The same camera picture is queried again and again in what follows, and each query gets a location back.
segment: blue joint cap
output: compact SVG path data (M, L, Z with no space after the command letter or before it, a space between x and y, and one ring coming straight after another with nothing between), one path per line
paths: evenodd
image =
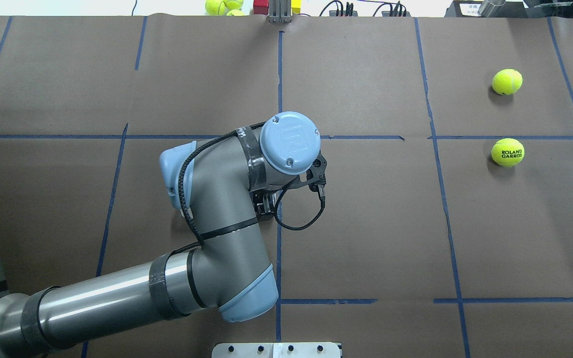
M169 200L171 205L180 210L180 197L178 196L178 175L180 174L180 167L187 160L187 157L196 150L196 141L179 145L178 147L167 149L161 153L159 163L161 163L161 171L163 172L163 179L165 186L168 190ZM193 179L193 162L191 161L185 170L185 201L189 207L191 202L191 180Z
M273 168L287 175L300 175L320 153L320 132L302 113L282 112L262 126L260 147Z
M273 265L269 265L257 279L218 310L227 322L243 322L270 310L277 300L278 286L273 276Z

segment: yellow object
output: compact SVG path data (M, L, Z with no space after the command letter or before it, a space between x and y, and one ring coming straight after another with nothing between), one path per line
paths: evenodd
M515 166L524 156L523 145L513 138L503 138L492 147L492 160L500 166Z
M227 7L223 0L207 0L205 1L205 11L211 15L223 15L227 12Z
M230 10L227 13L227 16L245 16L245 13L243 13L241 10Z
M517 70L498 71L492 79L492 89L501 95L514 94L521 88L523 77Z
M231 10L240 10L243 7L243 0L225 0L225 6Z
M291 0L291 11L293 13L301 13L302 12L302 0Z

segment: red object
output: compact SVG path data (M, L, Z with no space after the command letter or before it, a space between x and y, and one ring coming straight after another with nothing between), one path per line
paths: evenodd
M269 14L269 0L253 0L254 14Z

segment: tennis ball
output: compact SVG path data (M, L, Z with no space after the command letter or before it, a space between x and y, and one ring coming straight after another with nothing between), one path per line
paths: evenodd
M243 7L243 0L225 0L225 6L232 10L240 10Z
M227 16L245 16L245 13L243 13L241 10L230 10L227 13Z
M522 84L523 76L521 73L511 68L498 71L492 79L492 89L502 95L514 94L521 88Z
M211 15L223 15L227 12L227 7L223 0L207 0L205 1L205 11Z
M492 160L500 166L515 166L521 163L523 156L523 145L512 138L503 138L492 147Z

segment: white label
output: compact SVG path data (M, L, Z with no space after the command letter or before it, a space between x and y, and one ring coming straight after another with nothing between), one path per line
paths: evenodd
M459 4L463 16L481 16L479 13L479 4Z

